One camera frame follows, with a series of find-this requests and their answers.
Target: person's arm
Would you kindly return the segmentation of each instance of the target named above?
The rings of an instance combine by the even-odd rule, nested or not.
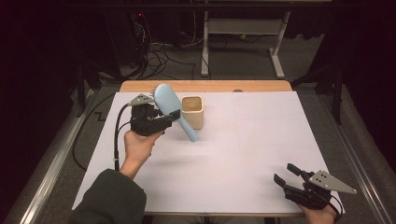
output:
[[[300,204],[297,204],[305,213],[308,224],[334,224],[336,213],[327,205],[322,210],[311,210]]]
[[[120,171],[105,170],[85,192],[68,223],[141,223],[146,193],[133,181],[149,158],[162,133],[141,136],[132,131],[124,135],[125,162]]]

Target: small wooden container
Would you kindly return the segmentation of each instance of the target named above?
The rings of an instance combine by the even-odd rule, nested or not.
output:
[[[184,96],[181,98],[181,112],[193,129],[204,127],[204,101],[201,96]]]

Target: human hand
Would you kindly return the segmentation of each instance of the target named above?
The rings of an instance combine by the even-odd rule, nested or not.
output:
[[[309,224],[333,224],[335,220],[335,211],[327,205],[322,210],[312,210],[300,204],[297,204],[305,213]]]
[[[124,135],[125,162],[120,168],[120,172],[134,179],[137,171],[151,155],[155,141],[162,134],[163,131],[150,136],[142,136],[133,131],[126,132]]]

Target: dark sleeve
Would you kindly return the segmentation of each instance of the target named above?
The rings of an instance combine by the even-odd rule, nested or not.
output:
[[[146,193],[130,178],[105,170],[85,192],[69,224],[142,223]]]

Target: blue scrub brush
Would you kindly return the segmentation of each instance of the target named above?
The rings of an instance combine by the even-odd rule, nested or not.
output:
[[[175,92],[167,84],[161,84],[154,90],[154,101],[156,106],[163,112],[164,115],[169,115],[170,113],[180,110],[180,119],[177,121],[180,123],[181,127],[186,132],[187,136],[192,142],[199,139],[196,131],[190,126],[190,124],[184,119],[181,113],[181,102],[178,99]]]

